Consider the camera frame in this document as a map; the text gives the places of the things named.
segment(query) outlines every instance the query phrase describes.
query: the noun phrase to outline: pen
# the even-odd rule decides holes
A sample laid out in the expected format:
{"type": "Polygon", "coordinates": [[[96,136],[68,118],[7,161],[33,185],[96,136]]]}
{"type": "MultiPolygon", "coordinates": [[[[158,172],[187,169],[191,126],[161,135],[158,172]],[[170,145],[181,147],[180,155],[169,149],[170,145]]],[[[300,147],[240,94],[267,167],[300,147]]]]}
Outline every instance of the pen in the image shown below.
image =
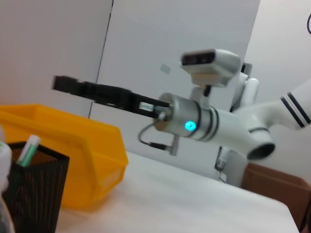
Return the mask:
{"type": "Polygon", "coordinates": [[[30,164],[31,159],[33,158],[39,144],[40,144],[41,139],[36,136],[36,135],[31,135],[28,138],[28,141],[23,149],[23,151],[21,152],[18,160],[17,160],[17,164],[21,165],[23,167],[26,167],[30,164]]]}

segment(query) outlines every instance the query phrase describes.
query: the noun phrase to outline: white table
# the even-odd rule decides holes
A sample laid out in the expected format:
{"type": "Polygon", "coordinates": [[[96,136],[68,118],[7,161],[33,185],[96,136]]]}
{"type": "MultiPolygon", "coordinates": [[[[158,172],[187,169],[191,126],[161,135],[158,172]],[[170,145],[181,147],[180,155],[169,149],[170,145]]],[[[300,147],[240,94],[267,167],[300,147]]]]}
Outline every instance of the white table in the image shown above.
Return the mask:
{"type": "Polygon", "coordinates": [[[276,201],[128,153],[121,184],[93,212],[61,210],[57,233],[297,233],[276,201]]]}

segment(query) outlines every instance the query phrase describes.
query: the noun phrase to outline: yellow storage box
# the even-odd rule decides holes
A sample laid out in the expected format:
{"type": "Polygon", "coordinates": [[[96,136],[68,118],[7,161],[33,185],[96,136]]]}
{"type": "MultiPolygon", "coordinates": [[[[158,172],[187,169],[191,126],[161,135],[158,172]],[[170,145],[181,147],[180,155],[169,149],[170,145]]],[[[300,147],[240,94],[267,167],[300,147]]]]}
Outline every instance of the yellow storage box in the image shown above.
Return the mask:
{"type": "Polygon", "coordinates": [[[128,164],[117,127],[38,104],[0,106],[6,142],[41,144],[70,157],[62,205],[79,208],[102,199],[124,176],[128,164]]]}

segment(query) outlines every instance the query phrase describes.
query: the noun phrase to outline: pen holder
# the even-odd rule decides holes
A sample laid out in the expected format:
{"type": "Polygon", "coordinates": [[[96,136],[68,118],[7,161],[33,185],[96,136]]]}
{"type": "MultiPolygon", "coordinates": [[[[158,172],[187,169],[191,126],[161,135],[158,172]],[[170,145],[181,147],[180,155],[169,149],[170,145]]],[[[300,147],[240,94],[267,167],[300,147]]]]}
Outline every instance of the pen holder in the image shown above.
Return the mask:
{"type": "MultiPolygon", "coordinates": [[[[26,142],[9,144],[16,162],[26,142]]],[[[12,163],[3,197],[16,233],[54,233],[69,158],[39,145],[28,167],[12,163]]]]}

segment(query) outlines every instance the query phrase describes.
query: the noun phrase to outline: blue led light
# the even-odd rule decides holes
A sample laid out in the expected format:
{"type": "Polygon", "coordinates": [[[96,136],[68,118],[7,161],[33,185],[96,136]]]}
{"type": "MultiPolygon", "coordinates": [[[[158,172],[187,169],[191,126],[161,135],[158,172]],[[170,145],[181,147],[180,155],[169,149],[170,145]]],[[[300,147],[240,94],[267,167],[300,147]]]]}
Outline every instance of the blue led light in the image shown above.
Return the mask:
{"type": "Polygon", "coordinates": [[[185,123],[185,129],[186,129],[186,130],[194,131],[195,128],[196,128],[196,124],[195,124],[193,121],[190,120],[190,121],[187,121],[187,122],[185,123]]]}

